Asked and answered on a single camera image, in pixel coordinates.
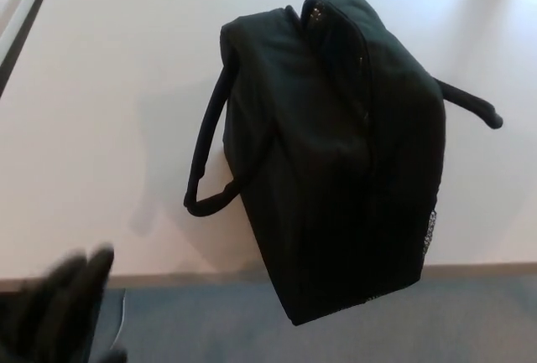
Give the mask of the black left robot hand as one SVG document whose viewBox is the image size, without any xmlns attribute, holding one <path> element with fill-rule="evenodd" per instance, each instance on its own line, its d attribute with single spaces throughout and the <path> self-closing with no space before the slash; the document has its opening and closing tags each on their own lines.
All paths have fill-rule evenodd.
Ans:
<svg viewBox="0 0 537 363">
<path fill-rule="evenodd" d="M 81 362 L 91 349 L 112 264 L 111 245 L 65 257 L 1 297 L 2 362 Z"/>
</svg>

